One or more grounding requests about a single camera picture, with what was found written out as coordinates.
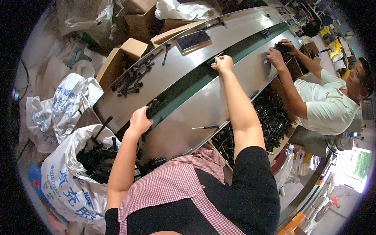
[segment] woman's hand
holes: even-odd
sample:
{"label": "woman's hand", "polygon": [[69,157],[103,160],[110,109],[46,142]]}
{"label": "woman's hand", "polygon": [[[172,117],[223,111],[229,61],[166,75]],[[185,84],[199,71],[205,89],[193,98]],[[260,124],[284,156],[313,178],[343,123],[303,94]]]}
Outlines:
{"label": "woman's hand", "polygon": [[226,72],[231,72],[233,65],[234,63],[230,56],[219,56],[215,58],[215,63],[211,64],[211,68],[218,70],[219,74],[222,75]]}
{"label": "woman's hand", "polygon": [[280,42],[282,42],[283,45],[286,45],[289,48],[291,48],[291,51],[289,52],[290,55],[293,55],[293,56],[298,55],[299,50],[295,48],[294,44],[291,41],[287,39],[282,39]]}
{"label": "woman's hand", "polygon": [[130,118],[130,126],[127,132],[131,132],[133,135],[137,136],[138,138],[145,133],[149,127],[153,124],[152,119],[147,119],[146,117],[146,110],[148,106],[142,107],[141,109],[136,110],[132,117]]}
{"label": "woman's hand", "polygon": [[280,51],[271,47],[269,48],[266,57],[270,60],[270,62],[277,69],[277,71],[281,71],[287,68],[285,62],[283,61],[283,57]]}

